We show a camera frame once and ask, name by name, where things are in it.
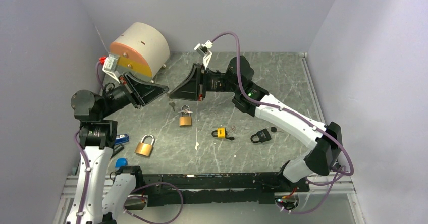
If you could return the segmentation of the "silver keys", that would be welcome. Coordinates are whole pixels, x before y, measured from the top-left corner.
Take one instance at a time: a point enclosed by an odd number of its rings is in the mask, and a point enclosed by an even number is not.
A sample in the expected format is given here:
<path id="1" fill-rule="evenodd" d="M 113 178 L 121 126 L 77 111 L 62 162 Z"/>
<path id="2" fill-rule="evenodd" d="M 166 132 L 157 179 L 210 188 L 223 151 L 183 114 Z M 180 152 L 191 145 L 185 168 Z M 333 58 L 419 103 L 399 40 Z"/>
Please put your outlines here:
<path id="1" fill-rule="evenodd" d="M 175 103 L 170 99 L 169 100 L 169 106 L 172 108 L 173 112 L 175 112 Z"/>

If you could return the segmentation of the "large brass padlock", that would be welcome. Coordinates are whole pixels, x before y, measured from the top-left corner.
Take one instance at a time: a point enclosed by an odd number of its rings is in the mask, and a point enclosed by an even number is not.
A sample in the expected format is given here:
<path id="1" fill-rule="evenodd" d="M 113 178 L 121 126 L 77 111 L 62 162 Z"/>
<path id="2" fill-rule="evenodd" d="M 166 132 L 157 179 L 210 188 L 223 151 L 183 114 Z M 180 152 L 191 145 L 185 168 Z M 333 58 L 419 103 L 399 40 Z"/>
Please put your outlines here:
<path id="1" fill-rule="evenodd" d="M 136 146 L 135 154 L 150 157 L 155 143 L 155 137 L 152 134 L 144 135 Z"/>

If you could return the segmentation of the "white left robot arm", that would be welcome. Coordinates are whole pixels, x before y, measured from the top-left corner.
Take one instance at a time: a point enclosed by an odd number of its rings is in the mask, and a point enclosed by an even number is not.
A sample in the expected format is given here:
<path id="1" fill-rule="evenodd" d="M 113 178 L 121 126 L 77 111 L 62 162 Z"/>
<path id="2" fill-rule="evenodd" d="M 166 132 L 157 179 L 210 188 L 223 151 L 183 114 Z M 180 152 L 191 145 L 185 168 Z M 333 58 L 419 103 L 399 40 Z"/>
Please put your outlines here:
<path id="1" fill-rule="evenodd" d="M 118 128 L 117 121 L 106 118 L 128 105 L 140 109 L 168 91 L 168 86 L 123 73 L 118 84 L 108 83 L 101 94 L 89 90 L 73 94 L 70 105 L 80 122 L 76 145 L 81 158 L 74 202 L 66 223 L 116 223 L 129 194 L 143 190 L 141 167 L 125 166 L 119 168 L 109 192 L 103 193 Z"/>

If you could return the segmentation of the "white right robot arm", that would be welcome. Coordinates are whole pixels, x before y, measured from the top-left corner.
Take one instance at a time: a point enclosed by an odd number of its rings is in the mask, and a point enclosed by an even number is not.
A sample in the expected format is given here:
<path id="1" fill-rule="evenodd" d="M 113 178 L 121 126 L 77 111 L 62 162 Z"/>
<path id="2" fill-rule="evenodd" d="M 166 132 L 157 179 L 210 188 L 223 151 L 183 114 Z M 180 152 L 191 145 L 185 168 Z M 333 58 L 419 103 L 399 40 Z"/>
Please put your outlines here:
<path id="1" fill-rule="evenodd" d="M 193 64 L 188 76 L 169 93 L 170 99 L 202 101 L 207 92 L 233 92 L 235 108 L 280 127 L 307 148 L 304 155 L 286 162 L 277 178 L 283 191 L 290 191 L 301 179 L 318 174 L 327 176 L 342 150 L 341 128 L 312 120 L 281 103 L 252 80 L 254 70 L 244 56 L 230 60 L 226 72 Z"/>

